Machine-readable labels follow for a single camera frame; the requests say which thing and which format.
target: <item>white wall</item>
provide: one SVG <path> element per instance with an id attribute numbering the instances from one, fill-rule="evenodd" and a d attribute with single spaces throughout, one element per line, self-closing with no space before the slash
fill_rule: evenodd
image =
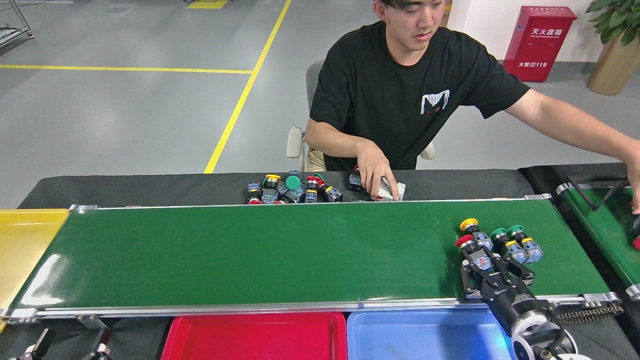
<path id="1" fill-rule="evenodd" d="M 568 6 L 578 17 L 564 40 L 556 61 L 597 61 L 602 43 L 595 34 L 596 15 L 585 14 L 591 0 L 453 0 L 448 28 L 462 31 L 484 44 L 503 60 L 511 41 L 520 7 Z"/>

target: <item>potted plant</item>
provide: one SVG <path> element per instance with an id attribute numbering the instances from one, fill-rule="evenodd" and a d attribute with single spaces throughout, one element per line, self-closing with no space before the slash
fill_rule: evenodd
<path id="1" fill-rule="evenodd" d="M 591 19 L 604 48 L 587 87 L 617 95 L 640 67 L 640 0 L 595 0 L 587 13 L 605 9 Z"/>

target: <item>red tray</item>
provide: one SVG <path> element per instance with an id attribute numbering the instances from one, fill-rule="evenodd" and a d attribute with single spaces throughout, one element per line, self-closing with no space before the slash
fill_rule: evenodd
<path id="1" fill-rule="evenodd" d="M 342 313 L 182 316 L 162 360 L 346 360 Z"/>

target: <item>gray floor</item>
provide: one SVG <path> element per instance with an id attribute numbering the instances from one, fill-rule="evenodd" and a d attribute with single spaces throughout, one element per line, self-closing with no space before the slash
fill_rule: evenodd
<path id="1" fill-rule="evenodd" d="M 0 48 L 0 64 L 253 70 L 285 0 L 193 10 L 179 0 L 83 0 L 22 7 L 36 36 Z M 8 3 L 0 2 L 0 9 Z M 370 1 L 295 0 L 214 172 L 283 172 L 292 126 L 308 117 L 305 70 L 345 32 L 372 23 Z M 16 26 L 0 12 L 0 24 Z M 558 66 L 544 94 L 640 138 L 640 76 L 617 96 Z M 62 175 L 202 173 L 248 74 L 0 68 L 0 208 Z M 614 159 L 545 138 L 506 114 L 460 108 L 418 168 L 519 168 Z"/>

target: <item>black t-shirt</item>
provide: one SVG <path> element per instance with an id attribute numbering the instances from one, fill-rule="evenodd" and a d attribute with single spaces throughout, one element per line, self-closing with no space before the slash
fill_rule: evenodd
<path id="1" fill-rule="evenodd" d="M 416 158 L 460 105 L 484 118 L 505 110 L 529 87 L 507 73 L 468 35 L 439 28 L 412 66 L 391 58 L 386 24 L 344 35 L 320 70 L 310 118 L 372 140 L 392 170 L 415 169 Z M 354 158 L 324 155 L 327 170 L 351 171 Z"/>

